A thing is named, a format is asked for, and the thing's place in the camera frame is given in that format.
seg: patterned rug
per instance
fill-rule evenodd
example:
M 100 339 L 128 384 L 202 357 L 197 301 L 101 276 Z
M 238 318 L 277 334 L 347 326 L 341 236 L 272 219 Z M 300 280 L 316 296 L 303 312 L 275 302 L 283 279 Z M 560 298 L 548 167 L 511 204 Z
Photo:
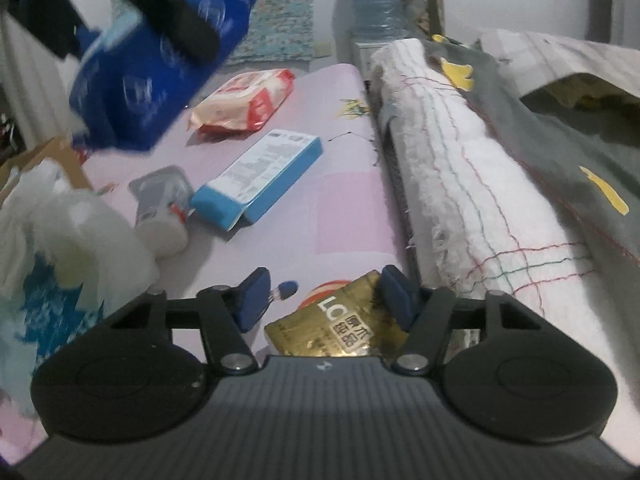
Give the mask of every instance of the patterned rug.
M 114 17 L 131 10 L 113 0 Z M 314 56 L 313 0 L 258 0 L 249 33 L 227 65 L 257 61 L 310 61 Z

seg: gold package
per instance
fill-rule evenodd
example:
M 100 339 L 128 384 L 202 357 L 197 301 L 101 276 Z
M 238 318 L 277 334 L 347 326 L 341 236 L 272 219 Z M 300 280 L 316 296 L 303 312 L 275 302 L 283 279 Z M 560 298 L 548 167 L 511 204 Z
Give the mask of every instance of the gold package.
M 391 359 L 407 333 L 376 292 L 380 273 L 372 270 L 331 295 L 265 328 L 274 349 L 285 356 Z

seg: large plastic water bottle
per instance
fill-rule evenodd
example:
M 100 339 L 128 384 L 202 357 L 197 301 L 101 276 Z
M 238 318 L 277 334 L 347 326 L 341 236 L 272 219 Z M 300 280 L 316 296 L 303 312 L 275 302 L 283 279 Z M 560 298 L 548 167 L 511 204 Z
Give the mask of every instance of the large plastic water bottle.
M 353 9 L 356 40 L 383 41 L 405 37 L 401 0 L 353 0 Z

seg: blue bag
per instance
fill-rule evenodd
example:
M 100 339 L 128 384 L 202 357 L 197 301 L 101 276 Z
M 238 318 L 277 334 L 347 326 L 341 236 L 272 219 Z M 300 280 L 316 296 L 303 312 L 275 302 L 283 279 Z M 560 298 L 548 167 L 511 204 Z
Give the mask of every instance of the blue bag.
M 187 0 L 220 35 L 213 62 L 197 65 L 129 12 L 82 56 L 69 104 L 87 131 L 88 148 L 150 150 L 195 93 L 242 41 L 257 0 Z

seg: gray blanket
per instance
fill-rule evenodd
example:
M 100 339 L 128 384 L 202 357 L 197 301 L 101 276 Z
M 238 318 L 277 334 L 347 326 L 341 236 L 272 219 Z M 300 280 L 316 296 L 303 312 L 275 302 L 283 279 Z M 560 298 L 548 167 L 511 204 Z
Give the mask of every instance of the gray blanket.
M 563 71 L 566 66 L 550 63 L 556 70 L 527 70 L 529 81 L 523 84 L 516 74 L 530 55 L 526 48 L 519 58 L 499 61 L 452 43 L 426 42 L 425 49 L 434 60 L 473 67 L 473 88 L 463 96 L 542 191 L 579 220 L 640 348 L 640 89 L 634 95 L 640 62 L 628 65 L 626 72 L 619 62 L 613 74 L 610 59 L 603 55 L 597 63 L 589 48 L 596 68 L 589 68 L 587 76 L 577 72 L 577 82 L 570 81 L 576 74 L 571 68 Z M 640 53 L 630 52 L 629 59 L 640 60 Z M 575 49 L 571 54 L 576 56 Z M 520 99 L 522 88 L 527 96 Z

